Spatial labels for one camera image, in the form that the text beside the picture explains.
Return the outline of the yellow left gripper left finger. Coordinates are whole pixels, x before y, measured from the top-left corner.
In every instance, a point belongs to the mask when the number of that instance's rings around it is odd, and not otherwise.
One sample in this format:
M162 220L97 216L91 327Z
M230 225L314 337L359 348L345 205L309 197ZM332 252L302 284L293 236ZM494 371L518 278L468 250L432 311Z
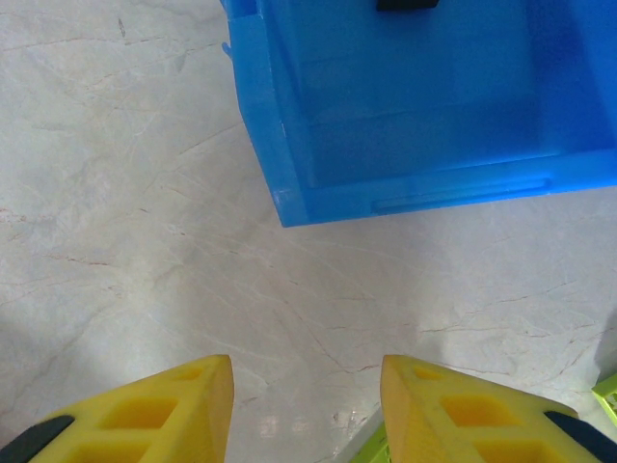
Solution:
M48 415L1 449L4 462L222 462L234 382L207 356Z

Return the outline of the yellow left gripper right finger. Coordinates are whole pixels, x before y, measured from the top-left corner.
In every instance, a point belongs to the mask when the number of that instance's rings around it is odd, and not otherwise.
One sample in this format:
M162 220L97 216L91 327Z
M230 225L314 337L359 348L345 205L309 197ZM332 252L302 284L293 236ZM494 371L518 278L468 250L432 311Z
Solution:
M383 359L394 462L613 462L616 444L556 401L404 355Z

